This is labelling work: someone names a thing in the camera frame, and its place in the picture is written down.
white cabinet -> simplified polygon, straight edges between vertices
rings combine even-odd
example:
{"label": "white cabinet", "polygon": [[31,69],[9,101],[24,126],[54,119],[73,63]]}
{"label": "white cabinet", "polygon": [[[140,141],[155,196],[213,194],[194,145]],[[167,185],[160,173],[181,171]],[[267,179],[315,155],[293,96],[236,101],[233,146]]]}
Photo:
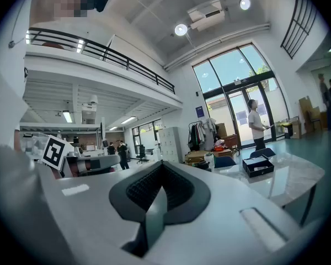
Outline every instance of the white cabinet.
{"label": "white cabinet", "polygon": [[169,162],[182,163],[180,140],[178,128],[167,128],[158,131],[161,141],[163,160]]}

sky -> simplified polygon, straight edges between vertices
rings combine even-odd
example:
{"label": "sky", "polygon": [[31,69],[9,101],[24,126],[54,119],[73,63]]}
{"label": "sky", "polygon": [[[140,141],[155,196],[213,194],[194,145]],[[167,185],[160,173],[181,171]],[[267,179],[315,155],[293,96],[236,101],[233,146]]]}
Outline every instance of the sky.
{"label": "sky", "polygon": [[[241,50],[253,66],[254,70],[258,72],[258,68],[262,67],[265,63],[255,48],[248,45],[241,48]],[[233,50],[213,58],[211,59],[211,62],[222,82],[222,85],[232,83],[237,78],[243,80],[249,77],[251,71],[238,50]],[[194,71],[199,80],[202,92],[205,93],[220,87],[220,83],[209,62],[194,67]]]}

blue sign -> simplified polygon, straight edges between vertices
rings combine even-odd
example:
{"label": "blue sign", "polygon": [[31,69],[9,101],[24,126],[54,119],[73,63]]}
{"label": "blue sign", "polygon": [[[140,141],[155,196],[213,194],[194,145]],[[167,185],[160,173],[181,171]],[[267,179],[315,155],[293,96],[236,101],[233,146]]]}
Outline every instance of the blue sign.
{"label": "blue sign", "polygon": [[205,116],[202,106],[196,107],[196,113],[198,118],[202,118]]}

cable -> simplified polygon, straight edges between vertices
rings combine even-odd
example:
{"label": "cable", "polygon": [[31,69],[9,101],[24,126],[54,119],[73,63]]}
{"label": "cable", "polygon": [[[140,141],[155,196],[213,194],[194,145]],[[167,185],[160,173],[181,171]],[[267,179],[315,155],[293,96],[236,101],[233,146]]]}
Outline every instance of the cable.
{"label": "cable", "polygon": [[11,49],[11,48],[14,48],[14,46],[15,46],[16,44],[19,44],[22,40],[25,39],[25,37],[23,37],[23,38],[20,39],[17,43],[15,43],[15,41],[13,41],[13,33],[14,33],[14,31],[15,31],[15,27],[16,27],[17,19],[18,19],[18,16],[20,15],[20,13],[21,13],[22,6],[23,6],[24,2],[26,2],[26,0],[23,0],[22,4],[21,4],[21,6],[20,6],[20,10],[18,10],[18,14],[17,14],[17,16],[16,16],[15,23],[14,23],[14,25],[13,25],[13,29],[12,29],[12,33],[11,33],[11,41],[9,42],[9,48],[10,48],[10,49]]}

white t-shirt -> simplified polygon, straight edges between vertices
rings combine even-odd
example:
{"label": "white t-shirt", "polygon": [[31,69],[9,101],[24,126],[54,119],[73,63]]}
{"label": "white t-shirt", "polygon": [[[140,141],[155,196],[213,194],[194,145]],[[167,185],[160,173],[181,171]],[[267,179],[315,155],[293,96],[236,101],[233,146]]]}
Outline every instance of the white t-shirt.
{"label": "white t-shirt", "polygon": [[[22,111],[27,107],[22,96],[30,7],[31,0],[17,0],[0,24],[0,91],[8,95],[6,101],[0,100],[0,112],[5,111],[0,113],[0,145],[10,147],[13,147],[14,130],[19,129]],[[12,40],[15,45],[9,48]]]}
{"label": "white t-shirt", "polygon": [[[253,125],[257,126],[258,128],[263,127],[261,123],[260,115],[258,114],[258,112],[254,110],[251,110],[251,112],[249,113],[248,121],[249,123],[253,123]],[[252,134],[253,134],[253,139],[261,139],[262,137],[264,137],[263,131],[252,129]]]}

